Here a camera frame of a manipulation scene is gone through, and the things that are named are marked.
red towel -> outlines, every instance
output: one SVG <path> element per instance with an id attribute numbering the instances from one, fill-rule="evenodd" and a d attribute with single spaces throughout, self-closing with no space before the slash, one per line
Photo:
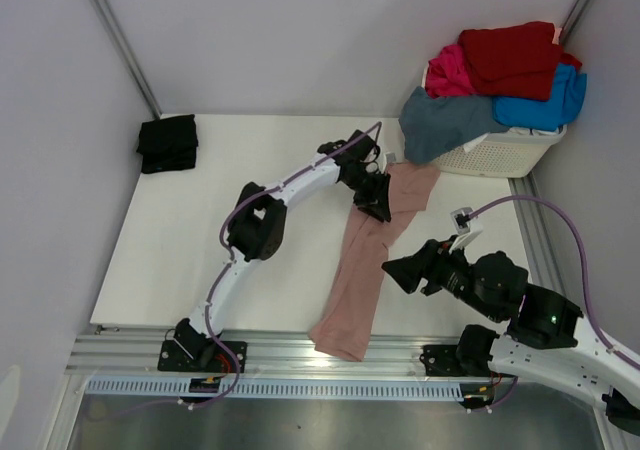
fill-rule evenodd
<path id="1" fill-rule="evenodd" d="M 552 23 L 530 22 L 458 37 L 471 84 L 482 95 L 549 100 L 562 46 L 551 43 Z"/>
<path id="2" fill-rule="evenodd" d="M 570 53 L 563 53 L 562 57 L 560 57 L 560 63 L 573 65 L 573 67 L 576 69 L 576 72 L 580 72 L 580 69 L 582 68 L 582 62 Z"/>

laundry basket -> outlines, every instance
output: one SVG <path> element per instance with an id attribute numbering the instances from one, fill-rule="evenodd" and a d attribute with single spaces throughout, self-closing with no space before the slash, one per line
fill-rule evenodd
<path id="1" fill-rule="evenodd" d="M 434 160 L 443 172 L 483 177 L 520 178 L 527 175 L 544 153 L 562 140 L 566 125 L 557 134 L 522 135 L 513 130 L 492 133 L 469 153 L 458 147 Z"/>

metal floor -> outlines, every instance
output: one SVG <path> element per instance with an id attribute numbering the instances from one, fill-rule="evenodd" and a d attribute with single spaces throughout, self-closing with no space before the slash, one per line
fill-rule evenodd
<path id="1" fill-rule="evenodd" d="M 84 406 L 99 417 L 148 400 L 87 396 Z M 452 403 L 226 399 L 193 413 L 166 405 L 78 422 L 69 450 L 604 448 L 591 409 L 526 384 L 491 415 Z"/>

white cable tray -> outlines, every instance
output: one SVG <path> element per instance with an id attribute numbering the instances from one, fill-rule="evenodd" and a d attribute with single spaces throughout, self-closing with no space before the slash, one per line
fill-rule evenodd
<path id="1" fill-rule="evenodd" d="M 87 385 L 90 395 L 202 397 L 190 392 L 188 377 L 94 376 Z M 219 392 L 231 385 L 225 377 Z M 462 400 L 458 383 L 429 381 L 336 381 L 289 379 L 241 379 L 230 398 L 281 398 L 322 400 L 391 400 L 453 402 Z"/>

metal corner post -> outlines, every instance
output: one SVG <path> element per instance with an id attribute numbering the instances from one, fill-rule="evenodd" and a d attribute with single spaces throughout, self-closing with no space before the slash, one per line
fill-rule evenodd
<path id="1" fill-rule="evenodd" d="M 587 12 L 593 0 L 575 0 L 567 18 L 562 24 L 562 34 L 560 35 L 560 43 L 566 45 L 575 32 L 580 20 Z"/>
<path id="2" fill-rule="evenodd" d="M 140 95 L 144 99 L 145 104 L 149 108 L 149 112 L 153 115 L 153 118 L 160 118 L 162 115 L 162 110 L 160 109 L 160 105 L 153 95 L 153 91 L 149 83 L 147 82 L 144 73 L 136 59 L 135 54 L 129 45 L 129 42 L 122 31 L 122 27 L 118 23 L 113 10 L 111 9 L 111 5 L 109 5 L 108 0 L 90 0 L 93 7 L 96 10 L 98 18 L 102 22 L 105 31 L 109 35 L 109 38 L 113 42 L 116 51 L 122 58 L 122 62 L 124 63 L 127 72 L 133 79 Z"/>

